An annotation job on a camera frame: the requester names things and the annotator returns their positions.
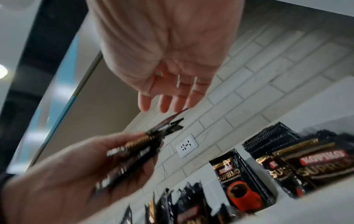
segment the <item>white wall socket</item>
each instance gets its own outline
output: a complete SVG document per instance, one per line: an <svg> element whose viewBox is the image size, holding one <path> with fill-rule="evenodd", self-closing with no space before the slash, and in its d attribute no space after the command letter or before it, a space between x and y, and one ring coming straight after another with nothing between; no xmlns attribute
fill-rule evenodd
<svg viewBox="0 0 354 224"><path fill-rule="evenodd" d="M180 141L176 146L176 150L181 158L185 157L188 153L198 147L197 142L192 135L188 135L184 140Z"/></svg>

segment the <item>red kopiko logo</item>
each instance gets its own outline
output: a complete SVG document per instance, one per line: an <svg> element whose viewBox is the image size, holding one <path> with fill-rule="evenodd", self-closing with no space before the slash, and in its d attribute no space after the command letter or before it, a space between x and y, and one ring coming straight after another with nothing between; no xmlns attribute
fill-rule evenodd
<svg viewBox="0 0 354 224"><path fill-rule="evenodd" d="M323 152L310 156L305 156L300 159L300 162L303 166L306 166L312 163L331 161L346 156L348 156L348 154L344 150L339 149L331 152Z"/></svg>
<svg viewBox="0 0 354 224"><path fill-rule="evenodd" d="M185 221L191 219L192 217L195 217L198 214L198 210L199 210L198 206L195 206L185 211L184 213L179 214L177 216L177 224L185 223Z"/></svg>
<svg viewBox="0 0 354 224"><path fill-rule="evenodd" d="M222 169L219 170L219 174L221 175L221 174L223 174L223 173L227 173L228 171L232 170L232 168L233 168L233 167L232 167L231 164L225 165L224 168L222 168Z"/></svg>
<svg viewBox="0 0 354 224"><path fill-rule="evenodd" d="M272 168L272 169L275 169L275 168L278 166L278 164L277 164L276 161L271 161L271 162L269 163L269 165L270 165L270 168Z"/></svg>

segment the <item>human palm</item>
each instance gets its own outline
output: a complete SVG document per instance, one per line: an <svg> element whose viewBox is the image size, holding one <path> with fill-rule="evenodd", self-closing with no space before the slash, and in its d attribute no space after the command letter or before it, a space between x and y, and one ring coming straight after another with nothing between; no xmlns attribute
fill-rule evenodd
<svg viewBox="0 0 354 224"><path fill-rule="evenodd" d="M107 151L143 133L95 137L69 146L10 179L1 192L8 224L77 223L141 188L151 177L157 158L112 191L94 195L95 183L119 166Z"/></svg>
<svg viewBox="0 0 354 224"><path fill-rule="evenodd" d="M172 101L179 112L205 96L235 40L243 9L243 0L87 2L108 67L139 91L142 111L161 95L163 113Z"/></svg>

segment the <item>dark sleeve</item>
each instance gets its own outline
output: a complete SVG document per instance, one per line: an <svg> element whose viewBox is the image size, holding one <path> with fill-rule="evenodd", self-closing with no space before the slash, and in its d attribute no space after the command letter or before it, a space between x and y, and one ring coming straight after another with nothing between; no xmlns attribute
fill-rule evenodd
<svg viewBox="0 0 354 224"><path fill-rule="evenodd" d="M5 216L4 216L4 210L3 210L2 204L1 204L1 191L2 191L5 183L13 176L14 176L14 174L9 174L9 173L0 174L0 224L7 223Z"/></svg>

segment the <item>coffee cup image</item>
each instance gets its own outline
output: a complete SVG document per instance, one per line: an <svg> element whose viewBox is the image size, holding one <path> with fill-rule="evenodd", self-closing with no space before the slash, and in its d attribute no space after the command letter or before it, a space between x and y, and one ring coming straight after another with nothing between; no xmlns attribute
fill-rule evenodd
<svg viewBox="0 0 354 224"><path fill-rule="evenodd" d="M243 212L255 211L263 206L261 196L243 181L236 181L228 187L228 197Z"/></svg>

